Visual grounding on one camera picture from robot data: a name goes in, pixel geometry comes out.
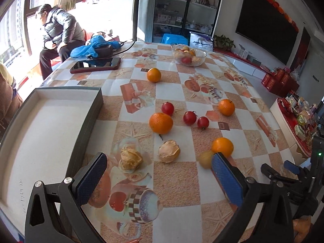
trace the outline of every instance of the person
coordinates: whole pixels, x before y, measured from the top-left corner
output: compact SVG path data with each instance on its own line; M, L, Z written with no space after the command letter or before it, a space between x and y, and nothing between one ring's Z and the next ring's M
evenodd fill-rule
M39 65L45 80L53 72L51 60L58 56L62 63L67 60L74 48L85 44L85 33L75 17L58 6L42 5L35 18L40 20L44 36Z
M0 142L4 132L22 105L23 100L16 89L16 81L4 64L0 63Z

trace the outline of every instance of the black pants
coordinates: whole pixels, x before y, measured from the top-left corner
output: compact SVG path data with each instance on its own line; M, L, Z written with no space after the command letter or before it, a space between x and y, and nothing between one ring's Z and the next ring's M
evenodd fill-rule
M75 40L62 47L59 52L57 52L56 49L44 49L43 51L41 51L41 54L39 55L39 65L43 79L45 80L53 72L51 66L52 59L59 56L61 58L61 62L63 63L70 57L71 51L74 48L78 48L80 46L83 46L84 44L84 41Z

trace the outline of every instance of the bowl of fruit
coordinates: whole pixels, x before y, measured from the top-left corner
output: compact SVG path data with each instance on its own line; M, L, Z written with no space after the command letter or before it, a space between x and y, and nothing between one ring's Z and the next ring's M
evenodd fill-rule
M189 67L200 66L205 62L207 56L206 52L200 49L190 48L189 46L182 44L173 44L171 45L171 48L176 62Z

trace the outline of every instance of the person's hair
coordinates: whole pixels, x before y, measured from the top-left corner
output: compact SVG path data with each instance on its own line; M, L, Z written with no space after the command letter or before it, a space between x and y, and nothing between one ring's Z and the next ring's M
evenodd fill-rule
M51 10L52 7L49 4L44 4L36 11L35 18L38 18L38 15L43 15L45 12L49 13Z

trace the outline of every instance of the tv screen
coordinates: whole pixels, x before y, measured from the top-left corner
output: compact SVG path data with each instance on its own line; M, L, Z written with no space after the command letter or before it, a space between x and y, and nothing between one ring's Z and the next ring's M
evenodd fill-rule
M287 64L297 31L267 0L243 0L236 33L252 40Z

